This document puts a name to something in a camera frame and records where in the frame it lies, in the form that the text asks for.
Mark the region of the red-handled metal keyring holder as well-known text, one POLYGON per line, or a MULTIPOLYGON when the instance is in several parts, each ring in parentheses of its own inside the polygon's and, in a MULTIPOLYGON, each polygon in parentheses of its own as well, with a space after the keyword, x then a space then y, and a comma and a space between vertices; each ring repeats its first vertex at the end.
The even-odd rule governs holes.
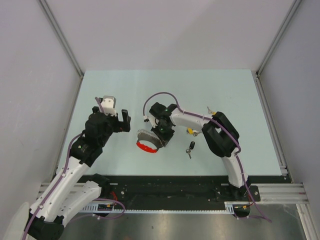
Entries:
POLYGON ((157 153, 163 147, 161 140, 153 132, 144 129, 137 131, 136 145, 141 150, 150 154, 157 153))

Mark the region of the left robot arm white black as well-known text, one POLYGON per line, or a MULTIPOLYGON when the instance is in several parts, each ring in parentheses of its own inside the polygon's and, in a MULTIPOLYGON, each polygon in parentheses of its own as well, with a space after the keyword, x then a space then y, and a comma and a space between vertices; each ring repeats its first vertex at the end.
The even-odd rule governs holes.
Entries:
POLYGON ((112 194, 110 181, 94 174, 75 194, 70 192, 78 180, 102 154, 113 133, 129 132, 131 117, 126 109, 117 114, 100 112, 98 107, 85 122, 85 129, 69 143, 64 167, 29 209, 22 239, 57 240, 72 218, 92 201, 105 200, 112 194))

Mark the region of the black tag with silver key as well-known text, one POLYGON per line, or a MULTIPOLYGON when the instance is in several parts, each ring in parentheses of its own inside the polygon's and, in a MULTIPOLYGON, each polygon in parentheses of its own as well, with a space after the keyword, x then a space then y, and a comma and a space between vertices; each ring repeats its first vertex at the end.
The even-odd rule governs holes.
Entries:
POLYGON ((191 156, 191 152, 192 150, 194 149, 195 147, 195 142, 194 141, 191 141, 190 144, 189 144, 189 147, 185 150, 185 152, 187 153, 188 157, 191 159, 192 156, 191 156))

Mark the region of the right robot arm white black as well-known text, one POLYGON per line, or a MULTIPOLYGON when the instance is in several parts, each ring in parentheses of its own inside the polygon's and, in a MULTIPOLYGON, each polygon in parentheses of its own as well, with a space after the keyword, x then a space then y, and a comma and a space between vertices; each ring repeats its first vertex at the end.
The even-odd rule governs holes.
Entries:
POLYGON ((210 151, 220 157, 228 174, 231 196, 242 201, 249 194, 248 175, 239 158, 241 148, 239 133, 222 112, 200 116, 181 111, 177 104, 169 106, 158 102, 149 110, 148 120, 151 131, 156 135, 161 147, 166 147, 174 136, 174 127, 186 127, 203 134, 210 151))

